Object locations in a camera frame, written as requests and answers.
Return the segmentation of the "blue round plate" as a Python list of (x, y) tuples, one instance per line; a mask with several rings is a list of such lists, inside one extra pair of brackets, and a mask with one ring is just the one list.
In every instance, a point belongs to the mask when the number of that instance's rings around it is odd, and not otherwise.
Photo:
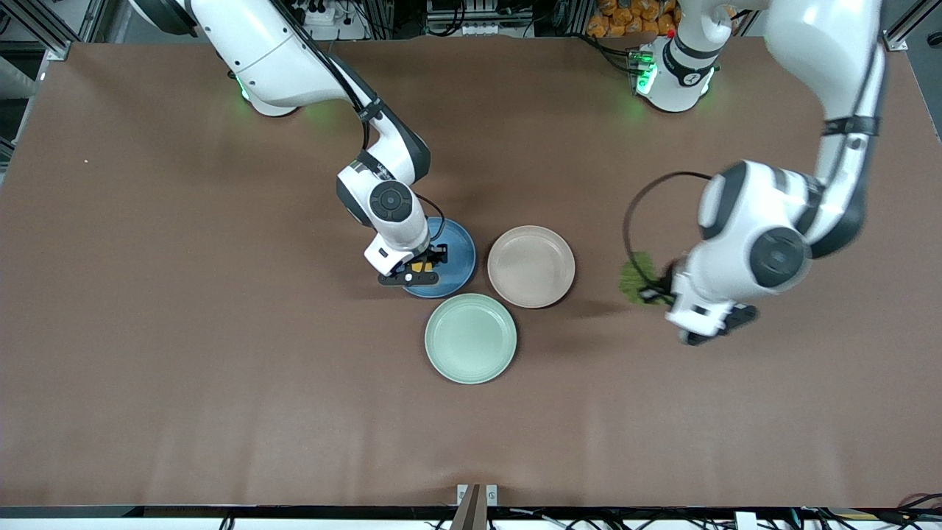
[(473, 278), (477, 265), (477, 252), (473, 238), (457, 221), (444, 221), (444, 231), (433, 241), (433, 245), (447, 245), (447, 263), (438, 263), (433, 270), (438, 275), (438, 282), (427, 286), (404, 286), (403, 291), (415, 297), (433, 299), (448, 297)]

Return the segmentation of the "light green round plate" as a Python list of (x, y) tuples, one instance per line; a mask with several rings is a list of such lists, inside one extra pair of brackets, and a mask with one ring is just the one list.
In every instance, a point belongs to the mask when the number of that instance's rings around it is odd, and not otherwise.
[(497, 299), (462, 293), (431, 312), (424, 332), (431, 366), (451, 382), (485, 384), (508, 369), (518, 332), (511, 312)]

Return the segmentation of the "beige round plate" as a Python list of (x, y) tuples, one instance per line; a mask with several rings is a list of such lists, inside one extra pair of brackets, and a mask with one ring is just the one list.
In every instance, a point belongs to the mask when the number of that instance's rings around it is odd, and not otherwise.
[(486, 272), (492, 288), (519, 308), (547, 308), (574, 285), (576, 260), (558, 233), (537, 225), (506, 231), (490, 248)]

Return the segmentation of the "white power strip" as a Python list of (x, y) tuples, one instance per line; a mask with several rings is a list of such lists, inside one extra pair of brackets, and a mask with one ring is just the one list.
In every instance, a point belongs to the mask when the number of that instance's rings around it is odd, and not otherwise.
[(366, 10), (358, 0), (295, 0), (302, 26), (318, 41), (367, 40), (372, 37)]

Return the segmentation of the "orange fruit pile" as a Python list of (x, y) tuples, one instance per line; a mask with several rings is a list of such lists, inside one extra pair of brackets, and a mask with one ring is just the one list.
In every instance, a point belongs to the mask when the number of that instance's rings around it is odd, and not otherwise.
[(596, 0), (585, 33), (595, 39), (644, 32), (672, 37), (682, 14), (677, 0)]

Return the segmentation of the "aluminium frame profile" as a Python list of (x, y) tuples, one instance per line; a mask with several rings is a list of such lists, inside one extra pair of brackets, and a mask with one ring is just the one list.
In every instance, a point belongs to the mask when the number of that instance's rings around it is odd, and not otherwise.
[(0, 52), (64, 60), (71, 44), (107, 40), (120, 6), (121, 0), (0, 0)]
[(882, 31), (882, 43), (888, 52), (908, 50), (906, 38), (909, 34), (933, 11), (942, 7), (942, 0), (899, 0), (899, 2), (909, 2), (909, 4), (904, 13)]

